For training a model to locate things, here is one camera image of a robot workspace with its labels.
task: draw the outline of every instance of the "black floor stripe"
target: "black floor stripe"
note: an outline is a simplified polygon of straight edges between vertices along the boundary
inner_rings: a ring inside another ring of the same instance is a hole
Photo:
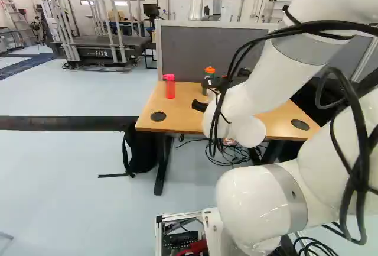
[[[90,132],[122,131],[134,116],[0,116],[0,130]]]
[[[15,74],[21,73],[53,59],[55,59],[54,53],[40,53],[37,57],[26,59],[19,63],[4,67],[0,69],[0,80],[4,80],[7,77],[14,76]]]

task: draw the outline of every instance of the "wooden desk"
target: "wooden desk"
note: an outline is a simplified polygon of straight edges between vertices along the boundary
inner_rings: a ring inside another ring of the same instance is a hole
[[[165,82],[158,82],[154,92],[139,116],[135,125],[138,131],[168,132],[183,134],[202,134],[203,113],[191,109],[193,99],[207,102],[207,96],[202,95],[200,83],[176,82],[174,99],[165,98]],[[161,111],[167,117],[161,122],[155,122],[151,114]],[[266,137],[271,140],[305,141],[311,138],[320,127],[293,101],[259,115],[266,126]],[[292,119],[301,120],[310,127],[308,131],[300,130],[291,124]]]
[[[164,186],[165,172],[168,164],[168,157],[172,143],[172,137],[164,133],[183,133],[183,134],[202,134],[203,113],[191,108],[193,99],[200,102],[206,102],[206,96],[203,96],[200,83],[176,82],[175,98],[165,98],[165,82],[158,82],[154,92],[148,99],[148,102],[136,122],[135,128],[138,131],[151,131],[161,134],[158,137],[158,154],[159,162],[158,173],[156,177],[154,194],[161,195]],[[167,117],[161,122],[155,122],[151,119],[154,112],[164,112]],[[284,105],[273,111],[257,115],[266,126],[266,137],[271,139],[269,145],[260,158],[255,149],[249,149],[251,159],[254,164],[267,164],[276,160],[285,140],[305,141],[311,138],[320,127],[304,113],[292,101],[287,101]],[[301,120],[310,127],[308,131],[295,128],[292,119]]]

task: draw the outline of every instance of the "floor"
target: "floor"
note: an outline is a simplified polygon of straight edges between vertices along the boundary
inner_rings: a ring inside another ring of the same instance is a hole
[[[157,79],[144,62],[128,74],[63,70],[63,63],[1,81],[0,115],[138,116]],[[206,159],[204,142],[174,148],[157,197],[155,170],[97,178],[123,171],[121,133],[0,131],[0,141],[0,231],[15,237],[6,256],[153,255],[155,215],[214,206],[214,185],[228,169]]]

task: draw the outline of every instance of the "ladder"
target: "ladder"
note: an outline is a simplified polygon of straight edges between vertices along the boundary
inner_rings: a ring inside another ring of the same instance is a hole
[[[31,46],[37,43],[38,39],[30,28],[29,23],[25,15],[21,14],[17,9],[13,0],[0,0],[5,14],[9,20],[13,23],[15,30],[19,31],[25,46]]]

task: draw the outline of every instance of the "silver band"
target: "silver band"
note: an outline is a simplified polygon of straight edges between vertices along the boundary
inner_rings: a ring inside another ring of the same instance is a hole
[[[271,42],[283,55],[295,61],[315,66],[327,64],[343,46],[343,44],[319,41],[305,34],[274,38]]]
[[[295,179],[283,167],[267,164],[264,167],[274,176],[286,196],[290,211],[290,228],[288,232],[303,230],[308,221],[305,197]]]

